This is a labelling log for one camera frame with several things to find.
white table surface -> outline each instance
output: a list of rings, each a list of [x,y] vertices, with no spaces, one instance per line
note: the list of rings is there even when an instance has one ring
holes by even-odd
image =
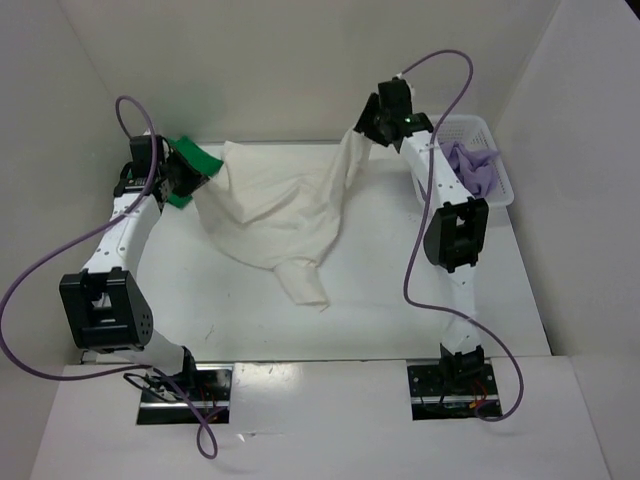
[[[220,147],[206,147],[218,154]],[[262,148],[330,158],[335,145]],[[391,149],[374,147],[346,197],[340,236],[320,277],[331,299],[323,312],[295,306],[271,273],[216,251],[191,202],[167,206],[151,233],[138,284],[155,328],[198,361],[405,359],[439,356],[440,313],[405,304],[402,281],[420,221],[409,170]],[[448,303],[421,252],[411,291]],[[549,355],[506,209],[492,210],[477,274],[479,320],[519,356]],[[504,353],[485,337],[490,356]]]
[[[139,392],[120,375],[66,382],[31,478],[609,479],[571,362],[520,362],[524,401],[499,424],[413,422],[403,361],[237,364],[230,423],[213,426],[213,461],[198,454],[195,425],[136,426]],[[503,405],[511,405],[513,367],[493,363]]]

crumpled cloth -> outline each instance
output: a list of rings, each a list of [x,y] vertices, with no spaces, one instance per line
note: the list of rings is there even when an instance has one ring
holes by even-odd
[[[317,267],[371,143],[350,129],[333,158],[315,159],[226,142],[223,167],[193,194],[200,222],[218,250],[272,270],[296,304],[324,308]]]
[[[499,152],[495,150],[470,151],[457,141],[443,143],[440,148],[458,176],[458,180],[474,197],[486,197],[498,184],[498,174],[491,161],[499,155]]]

white wall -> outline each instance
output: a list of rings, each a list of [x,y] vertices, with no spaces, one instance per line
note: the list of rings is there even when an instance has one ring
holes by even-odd
[[[0,290],[45,252],[108,217],[127,143],[112,99],[57,3],[0,2]],[[16,354],[60,372],[73,351],[57,293],[87,247],[33,275],[5,316]],[[57,384],[0,355],[0,476],[28,478]]]
[[[145,101],[169,134],[199,140],[335,139],[376,84],[440,48],[467,51],[460,111],[496,118],[557,0],[61,0],[112,93]],[[410,80],[441,112],[461,59]]]
[[[640,472],[640,21],[563,0],[497,131],[543,321],[616,480]]]

black metal base plate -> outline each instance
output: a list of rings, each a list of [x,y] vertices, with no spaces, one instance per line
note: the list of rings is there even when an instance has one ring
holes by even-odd
[[[455,386],[445,387],[437,360],[407,362],[407,376],[414,420],[474,418],[474,404],[485,396],[485,391],[486,400],[479,413],[484,417],[502,415],[493,367],[489,362],[476,378]]]
[[[215,407],[226,407],[209,423],[229,423],[229,400],[231,398],[232,365],[197,365],[197,383],[202,388],[189,390],[189,400],[200,414],[209,415]],[[146,392],[140,398],[138,425],[169,425],[198,423],[184,402],[163,402]]]

white panel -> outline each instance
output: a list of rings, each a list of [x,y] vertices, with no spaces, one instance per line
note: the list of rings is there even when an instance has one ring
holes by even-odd
[[[61,3],[112,93],[139,96],[167,133],[213,141],[339,138],[378,82],[441,48],[473,57],[459,111],[491,122],[557,0]],[[417,105],[443,111],[465,72],[453,58],[412,73]]]
[[[497,129],[543,321],[583,385],[616,479],[637,478],[640,22],[564,0]]]
[[[238,364],[230,423],[212,426],[220,445],[214,461],[199,456],[196,425],[136,426],[139,392],[119,375],[66,384],[32,480],[607,480],[571,363],[521,364],[527,393],[499,425],[413,422],[405,362]],[[505,359],[494,365],[510,404],[513,368]]]
[[[126,154],[111,99],[56,2],[0,2],[0,290],[45,252],[108,218]],[[61,371],[71,336],[58,296],[88,248],[33,275],[6,312],[16,353]],[[0,476],[27,478],[57,384],[0,355]]]
[[[270,145],[306,158],[330,158],[335,145]],[[219,148],[207,148],[213,154]],[[215,249],[197,210],[171,206],[146,245],[137,281],[156,328],[200,361],[343,360],[439,357],[448,316],[413,308],[402,282],[422,209],[409,166],[374,147],[346,199],[335,246],[319,269],[331,306],[293,305],[276,277]],[[506,209],[489,216],[476,277],[479,320],[517,355],[548,355],[531,287]],[[411,282],[414,298],[451,304],[424,254]],[[504,355],[483,338],[488,355]]]

